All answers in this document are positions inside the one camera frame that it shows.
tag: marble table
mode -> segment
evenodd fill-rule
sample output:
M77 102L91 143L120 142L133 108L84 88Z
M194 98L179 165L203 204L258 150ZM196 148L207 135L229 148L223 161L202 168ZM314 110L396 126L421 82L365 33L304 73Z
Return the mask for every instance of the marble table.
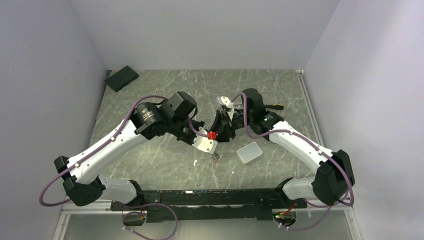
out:
M295 129L317 141L305 95L294 70L145 70L119 92L108 86L96 118L90 144L112 131L135 101L146 95L171 97L177 91L189 93L197 101L198 121L210 127L215 118L216 96L232 98L247 88L256 88L265 104L283 104L275 111ZM257 142L263 154L242 163L237 150ZM288 177L313 176L297 157L264 138L250 139L243 129L236 138L219 143L219 163L204 153L166 134L128 151L109 165L108 177L136 180L143 190L273 188Z

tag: white wall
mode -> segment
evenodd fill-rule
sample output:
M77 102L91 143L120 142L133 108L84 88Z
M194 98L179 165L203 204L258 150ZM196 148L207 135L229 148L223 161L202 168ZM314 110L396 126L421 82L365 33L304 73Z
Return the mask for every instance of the white wall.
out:
M59 155L86 148L105 68L68 0L0 1L0 239L52 239L38 196ZM62 183L45 200L63 200Z
M340 0L71 0L108 69L303 69Z
M305 69L325 143L350 154L365 239L424 237L424 2L342 0Z

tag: metal frame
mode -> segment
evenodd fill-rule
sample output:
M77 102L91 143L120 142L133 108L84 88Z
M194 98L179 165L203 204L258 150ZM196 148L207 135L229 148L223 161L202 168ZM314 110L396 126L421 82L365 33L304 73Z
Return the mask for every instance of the metal frame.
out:
M323 138L321 137L321 133L318 128L318 123L315 118L314 111L312 109L311 101L310 101L308 92L306 90L302 73L303 73L303 70L296 70L296 78L299 79L299 84L301 86L303 95L305 96L307 111L309 114L309 118L312 122L312 127L315 133L315 137L317 141L319 142L319 144L321 144L321 146L324 146ZM323 203L317 199L310 200L310 202L316 205L323 205ZM122 215L122 214L128 213L128 211L111 211L110 209L111 203L112 201L110 200L97 200L86 206L76 206L73 202L64 203L60 211L60 217L57 222L55 233L53 235L53 240L64 239L65 232L68 227L68 223L72 214L109 214L109 215L119 214L119 215ZM287 209L280 208L280 209L273 209L272 212L277 213L277 212L283 212L286 210ZM307 208L296 208L295 210L308 211L309 215L311 215L311 212L322 212L322 211L325 211L326 208L316 208L316 207L308 206ZM354 240L363 239L352 207L338 204L333 206L331 210L344 211L352 239Z

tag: cable connector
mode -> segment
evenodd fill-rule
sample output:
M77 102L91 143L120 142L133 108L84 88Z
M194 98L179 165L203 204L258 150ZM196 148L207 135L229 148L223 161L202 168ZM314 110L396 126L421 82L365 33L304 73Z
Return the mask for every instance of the cable connector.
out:
M208 135L207 139L210 139L210 140L217 138L217 133L214 131L208 132L207 135Z

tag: gray marble surface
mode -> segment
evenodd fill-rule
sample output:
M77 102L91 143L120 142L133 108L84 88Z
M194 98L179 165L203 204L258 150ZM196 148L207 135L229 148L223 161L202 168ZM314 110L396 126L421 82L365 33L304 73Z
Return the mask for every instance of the gray marble surface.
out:
M294 70L145 70L119 92L108 86L97 115L91 145L112 131L132 104L146 95L171 97L177 91L197 101L198 121L208 128L214 120L216 96L232 98L247 88L256 88L265 104L283 104L275 111L295 129L317 141L308 115L305 96ZM204 153L166 134L128 151L108 166L108 177L136 180L143 190L270 188L288 177L312 176L297 157L264 138L250 139L243 129L231 142L219 143L219 163ZM263 154L242 163L237 150L256 141Z

